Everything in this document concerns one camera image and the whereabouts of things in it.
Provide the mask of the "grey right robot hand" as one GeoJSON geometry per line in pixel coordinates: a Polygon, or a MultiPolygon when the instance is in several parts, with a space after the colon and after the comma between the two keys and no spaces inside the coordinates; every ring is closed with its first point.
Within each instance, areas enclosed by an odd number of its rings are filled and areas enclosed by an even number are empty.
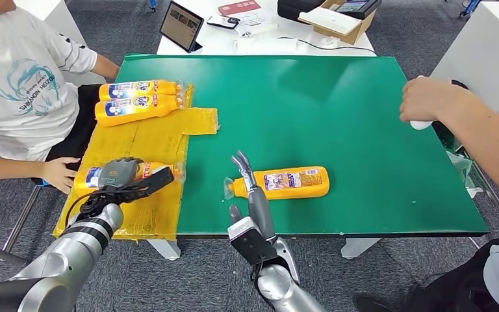
{"type": "Polygon", "coordinates": [[[248,158],[238,150],[237,154],[231,157],[231,161],[238,167],[244,181],[244,187],[248,195],[249,216],[259,227],[265,240],[270,244],[274,244],[277,235],[272,222],[269,202],[264,190],[257,184],[257,179],[248,158]]]}

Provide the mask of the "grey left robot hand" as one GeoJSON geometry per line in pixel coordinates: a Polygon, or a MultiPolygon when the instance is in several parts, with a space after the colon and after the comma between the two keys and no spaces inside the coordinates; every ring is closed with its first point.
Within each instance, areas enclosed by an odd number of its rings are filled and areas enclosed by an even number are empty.
{"type": "Polygon", "coordinates": [[[142,159],[136,157],[122,157],[107,162],[101,167],[97,179],[98,189],[106,186],[120,188],[128,185],[134,180],[138,165],[142,162],[142,159]]]}

